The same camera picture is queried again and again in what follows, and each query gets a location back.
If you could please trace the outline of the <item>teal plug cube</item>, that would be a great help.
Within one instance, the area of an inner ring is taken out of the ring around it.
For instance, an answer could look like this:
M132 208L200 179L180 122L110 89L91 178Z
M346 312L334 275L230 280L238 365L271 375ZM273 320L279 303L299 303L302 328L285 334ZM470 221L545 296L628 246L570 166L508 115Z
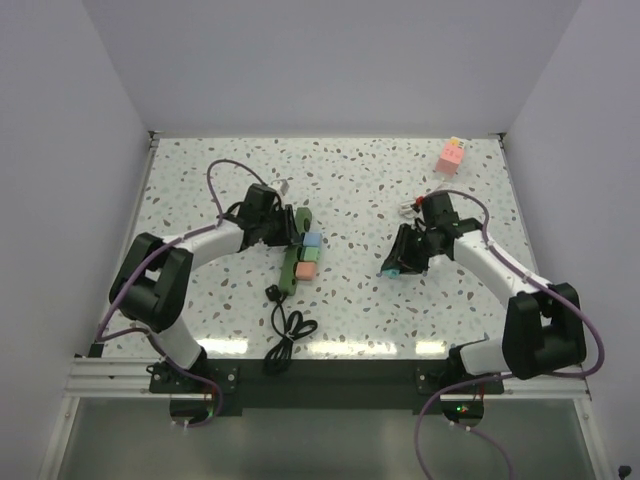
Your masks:
M380 275L390 279L395 279L400 275L400 271L398 269L387 269L382 270Z

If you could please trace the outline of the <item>green power strip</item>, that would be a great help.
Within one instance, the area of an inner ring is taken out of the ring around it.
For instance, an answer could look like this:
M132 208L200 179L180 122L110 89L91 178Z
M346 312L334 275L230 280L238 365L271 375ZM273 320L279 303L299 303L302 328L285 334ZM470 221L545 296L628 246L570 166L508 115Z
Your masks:
M301 236L304 236L307 232L310 231L312 221L313 215L308 207L300 207L296 210L295 226ZM296 293L296 267L301 251L301 243L299 243L298 245L289 246L285 250L285 256L281 266L278 287L280 291L286 296L293 296Z

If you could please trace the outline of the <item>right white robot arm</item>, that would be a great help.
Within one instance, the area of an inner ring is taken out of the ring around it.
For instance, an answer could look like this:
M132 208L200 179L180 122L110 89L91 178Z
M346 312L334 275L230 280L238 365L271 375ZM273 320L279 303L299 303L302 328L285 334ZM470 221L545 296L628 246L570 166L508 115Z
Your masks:
M446 256L466 268L506 310L501 337L450 348L440 383L469 392L483 376L511 374L527 380L578 365L586 358L579 296L568 283L532 273L491 237L487 219L460 217L454 191L433 192L410 206L382 274L425 274L432 258Z

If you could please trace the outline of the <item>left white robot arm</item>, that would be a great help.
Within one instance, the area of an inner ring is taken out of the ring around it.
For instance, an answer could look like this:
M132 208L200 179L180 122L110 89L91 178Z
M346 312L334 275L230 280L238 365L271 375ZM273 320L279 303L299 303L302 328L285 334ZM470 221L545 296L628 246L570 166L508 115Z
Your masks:
M141 233L129 247L109 302L143 325L154 348L174 366L171 378L183 391L196 392L207 380L207 354L182 318L191 273L258 243L299 244L293 207L283 202L288 189L285 180L254 183L214 224L167 237Z

